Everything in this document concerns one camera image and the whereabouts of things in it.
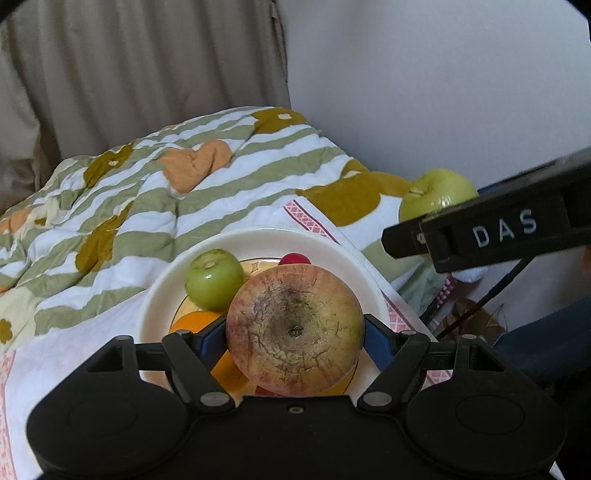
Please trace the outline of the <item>green striped floral blanket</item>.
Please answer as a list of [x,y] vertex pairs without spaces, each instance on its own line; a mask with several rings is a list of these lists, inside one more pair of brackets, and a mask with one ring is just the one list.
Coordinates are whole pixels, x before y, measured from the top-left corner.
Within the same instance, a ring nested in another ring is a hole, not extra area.
[[329,219],[424,312],[442,276],[379,244],[405,185],[276,107],[229,109],[67,159],[1,217],[1,347],[109,310],[188,248],[231,227],[277,224],[290,202]]

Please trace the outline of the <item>small green apple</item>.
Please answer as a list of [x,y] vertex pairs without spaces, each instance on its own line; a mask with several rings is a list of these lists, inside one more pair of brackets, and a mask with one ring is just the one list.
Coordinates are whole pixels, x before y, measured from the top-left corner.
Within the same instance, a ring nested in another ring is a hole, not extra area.
[[201,310],[224,312],[244,282],[245,271],[238,259],[226,250],[211,249],[191,261],[184,287]]

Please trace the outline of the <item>beige curtain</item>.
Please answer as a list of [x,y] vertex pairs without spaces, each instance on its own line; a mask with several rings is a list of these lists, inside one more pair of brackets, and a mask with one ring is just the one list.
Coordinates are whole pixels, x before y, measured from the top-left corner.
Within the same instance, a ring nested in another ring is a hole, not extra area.
[[1,205],[65,158],[238,106],[287,106],[273,1],[5,1]]

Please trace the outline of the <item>cherry tomato front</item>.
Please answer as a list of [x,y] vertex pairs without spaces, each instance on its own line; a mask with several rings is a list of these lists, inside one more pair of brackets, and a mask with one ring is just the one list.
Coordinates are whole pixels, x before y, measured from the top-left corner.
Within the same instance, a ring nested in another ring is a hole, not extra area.
[[301,253],[287,253],[280,259],[280,265],[311,264],[311,260]]

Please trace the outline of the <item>cream duck bowl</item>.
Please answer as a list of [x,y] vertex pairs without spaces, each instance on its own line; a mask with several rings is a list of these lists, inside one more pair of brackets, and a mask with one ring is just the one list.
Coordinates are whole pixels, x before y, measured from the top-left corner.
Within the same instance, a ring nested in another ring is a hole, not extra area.
[[223,249],[242,263],[252,277],[276,264],[284,255],[303,254],[312,264],[334,273],[358,298],[363,313],[389,320],[386,300],[370,271],[341,242],[320,234],[289,228],[242,228],[215,235],[180,254],[148,289],[140,313],[139,341],[159,342],[177,318],[197,310],[186,299],[184,279],[194,258],[211,249]]

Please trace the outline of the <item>large green apple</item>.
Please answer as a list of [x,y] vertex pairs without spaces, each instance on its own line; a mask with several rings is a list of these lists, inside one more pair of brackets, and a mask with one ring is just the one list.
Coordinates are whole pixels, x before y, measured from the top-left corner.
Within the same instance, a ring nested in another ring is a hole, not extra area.
[[465,176],[445,168],[430,170],[409,184],[399,208],[399,222],[437,212],[478,196],[477,189]]

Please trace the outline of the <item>large red yellow apple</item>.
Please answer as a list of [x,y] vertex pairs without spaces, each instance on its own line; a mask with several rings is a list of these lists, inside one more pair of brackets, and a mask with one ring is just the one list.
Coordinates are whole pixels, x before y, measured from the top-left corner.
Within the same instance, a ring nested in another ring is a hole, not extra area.
[[356,367],[363,311],[352,289],[324,268],[280,265],[252,277],[226,314],[235,365],[276,395],[330,390]]

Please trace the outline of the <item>cherry tomato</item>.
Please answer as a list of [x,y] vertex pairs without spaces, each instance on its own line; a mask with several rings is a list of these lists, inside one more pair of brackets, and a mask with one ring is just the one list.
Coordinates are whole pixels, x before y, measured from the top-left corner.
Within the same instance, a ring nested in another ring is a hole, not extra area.
[[270,392],[269,390],[264,389],[263,387],[257,386],[256,387],[256,396],[270,396],[274,397],[276,394]]
[[311,264],[311,260],[301,253],[287,253],[280,259],[280,265]]

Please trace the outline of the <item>large orange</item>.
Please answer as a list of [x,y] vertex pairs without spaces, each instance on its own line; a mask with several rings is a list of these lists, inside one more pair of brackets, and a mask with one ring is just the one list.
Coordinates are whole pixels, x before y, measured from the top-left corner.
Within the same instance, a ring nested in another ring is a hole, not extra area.
[[188,330],[197,333],[221,317],[221,313],[212,311],[193,311],[176,319],[169,328],[170,332]]

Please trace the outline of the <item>pink floral towel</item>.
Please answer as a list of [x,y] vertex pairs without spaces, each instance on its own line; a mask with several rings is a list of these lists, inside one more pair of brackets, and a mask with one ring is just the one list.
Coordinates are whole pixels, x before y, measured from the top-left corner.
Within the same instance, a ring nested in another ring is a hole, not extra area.
[[[331,239],[360,261],[375,278],[389,305],[390,326],[395,331],[427,332],[417,312],[422,301],[431,302],[443,278],[435,275],[425,293],[413,286],[421,273],[434,274],[423,258],[394,260],[384,253],[384,229],[397,224],[401,199],[384,196],[373,212],[349,226],[339,227],[302,196],[288,195],[270,206],[260,206],[233,229],[275,227],[308,231]],[[1,476],[34,479],[40,468],[26,441],[25,422],[34,405],[99,347],[117,334],[138,336],[139,293],[95,318],[68,329],[53,329],[37,336],[13,353],[1,357]]]

